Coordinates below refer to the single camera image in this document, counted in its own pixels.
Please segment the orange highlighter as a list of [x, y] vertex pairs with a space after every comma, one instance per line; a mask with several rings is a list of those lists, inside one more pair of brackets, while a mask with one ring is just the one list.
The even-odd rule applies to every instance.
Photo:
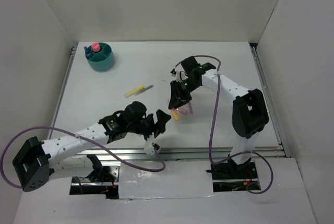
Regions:
[[175, 109], [171, 109], [171, 114], [172, 114], [172, 117], [175, 121], [179, 121], [180, 120], [180, 116], [178, 114], [178, 112], [175, 110]]

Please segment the yellow highlighter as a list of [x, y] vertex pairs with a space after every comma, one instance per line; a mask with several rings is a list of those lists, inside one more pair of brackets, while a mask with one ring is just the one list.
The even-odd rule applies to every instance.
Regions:
[[143, 89], [145, 89], [145, 86], [144, 85], [140, 85], [140, 86], [136, 87], [135, 89], [132, 89], [132, 90], [126, 92], [124, 94], [124, 97], [125, 98], [131, 97], [131, 96], [137, 94], [138, 92], [142, 91]]

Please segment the clear glue bottle blue cap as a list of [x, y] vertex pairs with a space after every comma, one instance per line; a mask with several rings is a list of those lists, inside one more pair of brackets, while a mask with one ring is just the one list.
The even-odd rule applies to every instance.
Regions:
[[84, 51], [85, 51], [85, 57], [86, 57], [86, 59], [91, 59], [91, 51], [90, 51], [90, 49], [88, 48], [88, 47], [84, 47]]

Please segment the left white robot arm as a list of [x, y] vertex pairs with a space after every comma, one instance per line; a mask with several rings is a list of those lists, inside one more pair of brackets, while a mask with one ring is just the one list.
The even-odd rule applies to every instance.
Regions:
[[124, 139], [128, 133], [143, 136], [145, 153], [157, 155], [160, 146], [154, 140], [165, 132], [171, 116], [162, 110], [157, 110], [156, 114], [147, 114], [146, 110], [144, 104], [135, 101], [82, 131], [65, 131], [64, 136], [55, 139], [29, 138], [13, 159], [22, 190], [32, 192], [50, 180], [69, 176], [92, 182], [115, 181], [110, 169], [103, 167], [96, 155], [76, 155], [93, 147], [103, 148]]

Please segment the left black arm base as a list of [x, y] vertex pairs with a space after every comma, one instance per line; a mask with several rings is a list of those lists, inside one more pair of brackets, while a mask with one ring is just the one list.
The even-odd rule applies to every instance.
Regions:
[[106, 199], [119, 199], [118, 180], [120, 166], [103, 166], [96, 155], [86, 155], [91, 171], [86, 176], [71, 179], [70, 195], [104, 195]]

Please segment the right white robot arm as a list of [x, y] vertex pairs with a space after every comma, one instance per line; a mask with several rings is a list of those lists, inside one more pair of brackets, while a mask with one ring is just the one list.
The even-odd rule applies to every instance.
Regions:
[[175, 68], [171, 75], [171, 97], [169, 109], [176, 110], [191, 102], [191, 93], [203, 86], [216, 93], [213, 118], [211, 123], [209, 148], [212, 148], [213, 134], [217, 119], [219, 100], [222, 98], [232, 106], [232, 127], [237, 140], [226, 159], [228, 173], [233, 178], [240, 178], [251, 162], [258, 134], [269, 122], [269, 115], [261, 90], [242, 87], [220, 72], [217, 66], [207, 62], [200, 64], [197, 56], [190, 56], [179, 62], [182, 71]]

